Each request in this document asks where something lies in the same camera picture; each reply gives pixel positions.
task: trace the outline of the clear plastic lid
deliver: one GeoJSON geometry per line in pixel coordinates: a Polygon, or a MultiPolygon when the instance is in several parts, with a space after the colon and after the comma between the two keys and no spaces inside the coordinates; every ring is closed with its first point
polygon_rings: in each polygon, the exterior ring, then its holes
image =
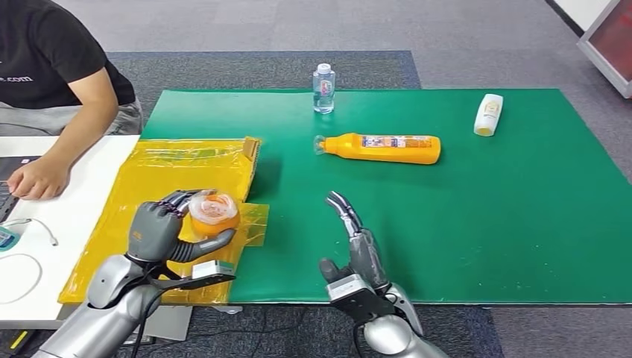
{"type": "Polygon", "coordinates": [[[228,194],[203,190],[191,198],[191,216],[209,225],[216,225],[237,215],[237,203],[228,194]]]}

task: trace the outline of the orange juice bottle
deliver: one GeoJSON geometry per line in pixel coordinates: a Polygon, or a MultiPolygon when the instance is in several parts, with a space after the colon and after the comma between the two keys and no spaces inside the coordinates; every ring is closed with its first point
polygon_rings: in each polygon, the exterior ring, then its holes
{"type": "Polygon", "coordinates": [[[237,203],[228,194],[203,190],[189,203],[193,231],[202,237],[216,236],[239,225],[237,203]]]}
{"type": "Polygon", "coordinates": [[[415,164],[434,164],[439,159],[441,141],[436,136],[365,136],[347,133],[315,139],[317,154],[415,164]]]}

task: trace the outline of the yellow padded envelope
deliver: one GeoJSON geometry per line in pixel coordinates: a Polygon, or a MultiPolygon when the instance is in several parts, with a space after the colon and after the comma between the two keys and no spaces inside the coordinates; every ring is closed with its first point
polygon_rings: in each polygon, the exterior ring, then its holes
{"type": "MultiPolygon", "coordinates": [[[[121,166],[105,208],[86,247],[60,293],[59,302],[80,303],[92,275],[114,254],[127,250],[136,208],[177,189],[218,189],[239,203],[241,223],[232,242],[193,263],[169,262],[171,270],[189,276],[192,265],[222,260],[235,267],[245,245],[262,245],[268,206],[244,203],[255,172],[258,139],[141,140],[121,166]]],[[[180,238],[194,242],[191,219],[184,218],[180,238]]],[[[230,282],[192,291],[171,290],[164,304],[221,304],[228,301],[230,282]]]]}

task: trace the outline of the green mat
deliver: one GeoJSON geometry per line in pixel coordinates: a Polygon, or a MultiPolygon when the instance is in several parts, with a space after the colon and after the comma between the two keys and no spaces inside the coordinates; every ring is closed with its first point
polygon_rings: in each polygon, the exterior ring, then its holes
{"type": "Polygon", "coordinates": [[[632,188],[555,89],[340,91],[332,115],[301,90],[165,91],[142,137],[264,140],[249,201],[270,204],[231,301],[325,301],[318,260],[348,260],[324,204],[345,194],[388,274],[416,302],[632,302],[632,188]],[[494,137],[473,134],[485,93],[505,97],[494,137]],[[314,155],[317,134],[431,134],[438,164],[314,155]]]}

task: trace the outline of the black cable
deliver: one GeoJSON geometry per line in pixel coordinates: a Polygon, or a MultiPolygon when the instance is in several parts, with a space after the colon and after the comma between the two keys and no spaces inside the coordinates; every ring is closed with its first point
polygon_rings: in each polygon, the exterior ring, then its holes
{"type": "Polygon", "coordinates": [[[355,347],[355,352],[360,358],[364,358],[364,356],[362,355],[362,351],[360,350],[360,336],[358,334],[360,328],[362,327],[364,327],[364,323],[356,323],[353,326],[353,347],[355,347]]]}
{"type": "Polygon", "coordinates": [[[138,354],[138,349],[140,348],[140,341],[142,340],[142,334],[145,332],[145,323],[147,323],[147,316],[149,315],[149,311],[151,310],[151,307],[154,305],[154,302],[156,302],[156,300],[160,298],[160,296],[162,296],[162,294],[167,291],[168,289],[161,289],[158,292],[156,292],[156,294],[149,300],[149,304],[147,305],[145,310],[141,312],[141,315],[139,318],[140,320],[139,332],[138,334],[136,334],[136,341],[134,342],[134,348],[132,350],[132,354],[130,355],[130,358],[135,358],[136,355],[138,354]]]}
{"type": "Polygon", "coordinates": [[[156,347],[150,351],[148,351],[146,353],[147,357],[151,357],[151,354],[156,352],[156,351],[161,351],[164,348],[167,348],[170,345],[177,345],[177,344],[181,344],[181,343],[186,343],[186,342],[190,342],[193,339],[199,338],[199,337],[204,337],[204,338],[208,338],[208,337],[213,337],[213,336],[220,336],[222,334],[230,334],[230,333],[255,333],[255,334],[268,334],[268,333],[275,333],[275,332],[280,332],[282,330],[295,330],[297,329],[301,324],[303,324],[303,322],[305,321],[305,316],[306,313],[308,311],[308,307],[304,307],[303,310],[300,313],[300,316],[298,318],[298,321],[296,324],[293,324],[291,326],[287,326],[287,327],[279,327],[279,328],[274,328],[271,330],[222,330],[221,332],[214,332],[214,333],[199,333],[199,334],[193,334],[189,337],[187,337],[186,341],[181,342],[181,341],[174,341],[174,342],[169,342],[167,344],[164,345],[160,345],[159,347],[156,347]]]}
{"type": "MultiPolygon", "coordinates": [[[[268,308],[267,307],[263,307],[263,324],[262,324],[262,328],[261,330],[265,330],[265,326],[268,324],[268,308]]],[[[253,349],[253,353],[250,355],[250,358],[254,358],[256,352],[259,349],[259,346],[261,345],[261,341],[263,340],[262,336],[259,336],[259,339],[257,340],[257,344],[255,345],[255,349],[253,349]]]]}

